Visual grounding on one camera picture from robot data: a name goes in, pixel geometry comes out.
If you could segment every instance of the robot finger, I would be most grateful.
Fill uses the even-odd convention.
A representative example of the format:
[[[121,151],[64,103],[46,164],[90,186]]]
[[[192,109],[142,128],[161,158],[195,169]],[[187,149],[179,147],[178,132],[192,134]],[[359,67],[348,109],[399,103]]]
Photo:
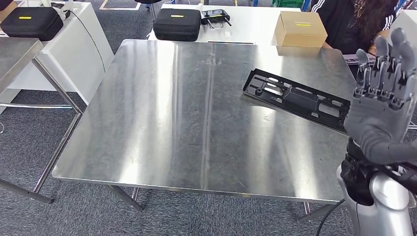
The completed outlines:
[[[389,67],[388,42],[382,36],[375,39],[377,48],[377,58],[372,68],[372,76],[370,82],[369,94],[376,96],[383,89],[384,78],[387,76]]]
[[[369,64],[369,58],[366,52],[363,49],[358,49],[356,51],[356,57],[359,60],[359,69],[357,71],[357,91],[363,95],[363,91],[366,91],[369,87],[370,77],[371,77],[371,66]]]
[[[405,32],[402,28],[396,28],[391,33],[391,41],[392,49],[390,53],[390,70],[391,72],[394,72],[395,68],[397,67],[397,63],[401,62],[400,47],[406,41]]]
[[[384,88],[381,97],[384,100],[392,99],[395,90],[395,81],[401,76],[401,55],[400,47],[405,42],[405,34],[401,28],[396,28],[391,33],[392,49],[389,58],[387,77],[384,80]]]
[[[401,67],[401,73],[395,81],[394,98],[391,106],[400,108],[404,102],[410,100],[411,96],[416,93],[415,86],[415,56],[411,44],[405,42],[400,46],[401,63],[397,65]]]

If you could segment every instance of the metal table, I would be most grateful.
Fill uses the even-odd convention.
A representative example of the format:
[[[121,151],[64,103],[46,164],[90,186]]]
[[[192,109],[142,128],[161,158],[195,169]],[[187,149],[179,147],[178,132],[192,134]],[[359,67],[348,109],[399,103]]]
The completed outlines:
[[[242,94],[259,68],[345,99],[338,50],[124,40],[52,175],[118,186],[335,203],[348,137]]]
[[[57,83],[53,76],[45,69],[41,61],[36,55],[42,50],[43,44],[36,38],[5,38],[0,37],[0,94],[4,92],[7,87],[14,81],[16,76],[23,70],[23,68],[32,62],[36,68],[45,76],[51,85],[58,91],[58,93],[65,99],[69,105],[26,105],[14,103],[0,103],[0,107],[20,107],[20,108],[48,108],[48,109],[74,109],[77,114],[72,120],[64,137],[58,145],[57,150],[51,157],[48,165],[43,171],[33,191],[21,188],[13,183],[0,179],[0,187],[13,191],[17,194],[30,197],[34,200],[43,203],[52,203],[54,199],[42,196],[39,194],[48,174],[54,167],[59,154],[64,147],[64,144],[69,138],[70,133],[75,127],[78,119],[83,113],[78,106],[71,100],[62,87]]]

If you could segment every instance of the black plastic frame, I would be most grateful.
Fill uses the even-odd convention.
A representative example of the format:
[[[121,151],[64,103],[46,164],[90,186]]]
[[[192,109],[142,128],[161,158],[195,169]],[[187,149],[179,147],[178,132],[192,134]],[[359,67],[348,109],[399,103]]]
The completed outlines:
[[[282,95],[265,90],[267,84],[273,84],[280,88]],[[243,87],[243,93],[312,122],[346,134],[343,122],[345,121],[350,107],[350,101],[346,99],[259,69],[251,71]],[[336,101],[340,106],[335,105],[333,101]],[[339,116],[336,117],[320,111],[320,104],[325,104],[332,109],[338,110]]]

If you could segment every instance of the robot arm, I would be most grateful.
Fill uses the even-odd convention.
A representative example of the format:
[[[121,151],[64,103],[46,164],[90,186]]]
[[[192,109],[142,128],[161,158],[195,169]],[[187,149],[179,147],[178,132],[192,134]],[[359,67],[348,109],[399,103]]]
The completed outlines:
[[[403,138],[413,115],[417,87],[414,52],[402,29],[393,47],[378,37],[377,59],[369,65],[357,51],[359,71],[344,126],[351,137],[337,178],[356,236],[412,236],[408,206],[416,194],[417,143]]]
[[[417,160],[417,147],[403,143],[416,106],[415,57],[402,29],[391,35],[393,48],[383,37],[375,41],[377,60],[371,69],[359,49],[357,87],[345,119],[345,128],[367,160],[380,165]]]

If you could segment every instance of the yellow label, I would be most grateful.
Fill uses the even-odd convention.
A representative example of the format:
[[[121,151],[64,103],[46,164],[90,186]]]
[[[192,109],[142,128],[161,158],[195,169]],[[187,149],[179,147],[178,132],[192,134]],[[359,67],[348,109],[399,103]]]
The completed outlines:
[[[296,26],[304,26],[304,27],[310,27],[310,24],[296,24]]]

